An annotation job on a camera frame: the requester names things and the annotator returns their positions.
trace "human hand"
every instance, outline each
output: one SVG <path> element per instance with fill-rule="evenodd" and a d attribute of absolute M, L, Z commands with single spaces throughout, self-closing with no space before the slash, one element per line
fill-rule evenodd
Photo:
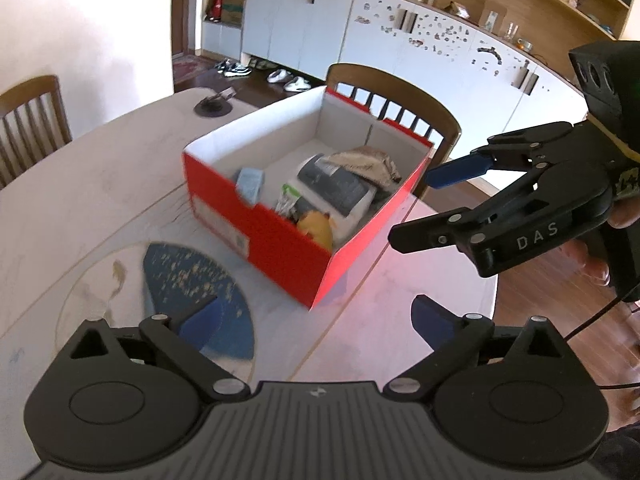
<path fill-rule="evenodd" d="M 609 225 L 624 229 L 640 219 L 640 196 L 620 200 L 613 205 Z M 560 247 L 561 251 L 574 260 L 584 275 L 597 285 L 609 285 L 609 266 L 599 258 L 589 255 L 587 244 L 580 240 L 569 240 Z"/>

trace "red shoebox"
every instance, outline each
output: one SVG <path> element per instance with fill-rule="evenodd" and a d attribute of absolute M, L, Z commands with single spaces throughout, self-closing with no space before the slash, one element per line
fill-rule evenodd
<path fill-rule="evenodd" d="M 367 144 L 387 152 L 400 189 L 331 254 L 273 211 L 282 184 L 318 153 Z M 335 285 L 412 192 L 433 143 L 325 87 L 309 90 L 237 119 L 194 140 L 182 154 L 194 215 L 238 253 L 311 308 Z M 236 194 L 241 168 L 264 170 L 260 202 Z"/>

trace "round table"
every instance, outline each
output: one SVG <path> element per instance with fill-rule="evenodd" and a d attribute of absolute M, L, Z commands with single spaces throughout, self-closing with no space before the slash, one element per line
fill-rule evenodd
<path fill-rule="evenodd" d="M 117 326 L 145 315 L 139 267 L 149 244 L 197 250 L 235 280 L 248 306 L 252 357 L 210 357 L 252 387 L 261 380 L 375 380 L 382 386 L 431 352 L 411 326 L 417 294 L 459 315 L 492 316 L 497 278 L 480 278 L 455 247 L 415 254 L 389 248 L 393 223 L 433 213 L 415 198 L 401 205 L 318 306 L 308 311 L 296 303 L 191 213 L 182 149 L 255 110 L 232 100 L 225 117 L 196 116 L 193 107 L 211 93 L 190 89 L 117 118 L 0 191 L 3 478 L 19 478 L 38 461 L 22 408 L 69 327 L 86 309 L 104 304 L 113 307 L 110 321 Z"/>

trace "chair backrest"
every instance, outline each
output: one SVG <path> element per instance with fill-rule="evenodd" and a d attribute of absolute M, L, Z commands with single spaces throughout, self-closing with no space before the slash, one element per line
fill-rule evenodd
<path fill-rule="evenodd" d="M 358 90 L 368 92 L 363 104 L 369 111 L 372 111 L 375 97 L 379 97 L 376 106 L 380 104 L 381 98 L 383 100 L 382 108 L 376 114 L 380 120 L 389 117 L 389 105 L 396 104 L 395 108 L 399 107 L 399 110 L 395 113 L 395 117 L 390 117 L 392 120 L 401 123 L 403 115 L 409 112 L 411 116 L 415 116 L 411 125 L 407 126 L 411 131 L 417 132 L 416 130 L 424 129 L 427 126 L 424 133 L 425 138 L 429 139 L 433 132 L 440 134 L 442 141 L 428 168 L 434 168 L 446 161 L 460 138 L 460 125 L 451 112 L 427 92 L 399 77 L 370 66 L 351 63 L 331 65 L 326 77 L 326 84 L 329 88 L 339 91 L 338 85 L 340 83 L 353 87 L 350 97 L 354 100 L 358 95 Z M 422 196 L 425 189 L 426 184 L 421 178 L 414 189 L 414 195 Z"/>
<path fill-rule="evenodd" d="M 0 95 L 0 189 L 71 142 L 54 75 L 29 79 Z"/>

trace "black cable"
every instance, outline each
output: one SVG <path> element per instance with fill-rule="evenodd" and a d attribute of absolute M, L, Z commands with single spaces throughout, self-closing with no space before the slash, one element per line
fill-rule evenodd
<path fill-rule="evenodd" d="M 587 321 L 585 321 L 584 323 L 582 323 L 581 325 L 577 326 L 576 328 L 574 328 L 573 330 L 571 330 L 571 332 L 568 333 L 568 335 L 566 335 L 564 337 L 565 341 L 569 341 L 569 339 L 573 338 L 574 336 L 578 335 L 580 332 L 582 332 L 585 328 L 587 328 L 588 326 L 591 326 L 593 323 L 595 323 L 597 320 L 599 320 L 602 316 L 604 316 L 609 310 L 611 310 L 613 307 L 615 307 L 618 303 L 620 303 L 620 301 L 622 301 L 622 298 L 625 298 L 626 296 L 628 296 L 630 293 L 633 292 L 634 288 L 632 288 L 628 293 L 626 293 L 624 296 L 618 296 L 616 298 L 614 298 L 612 301 L 609 301 L 609 303 L 606 304 L 606 306 L 604 306 L 602 309 L 600 309 L 599 311 L 596 312 L 596 314 L 594 314 L 593 316 L 591 316 Z"/>
<path fill-rule="evenodd" d="M 565 337 L 565 341 L 569 341 L 572 337 L 578 335 L 585 328 L 591 326 L 597 320 L 599 320 L 602 316 L 604 316 L 609 310 L 615 307 L 620 301 L 626 298 L 629 294 L 631 294 L 638 286 L 640 285 L 640 279 L 636 281 L 636 284 L 626 293 L 620 296 L 617 296 L 613 300 L 609 301 L 603 308 L 597 311 L 593 316 L 591 316 L 587 321 L 577 326 L 571 332 L 569 332 Z M 605 386 L 598 386 L 601 390 L 623 390 L 625 388 L 640 388 L 640 383 L 627 383 L 627 384 L 606 384 Z"/>
<path fill-rule="evenodd" d="M 598 387 L 601 390 L 624 390 L 625 388 L 640 388 L 640 383 L 608 384 L 607 386 Z"/>

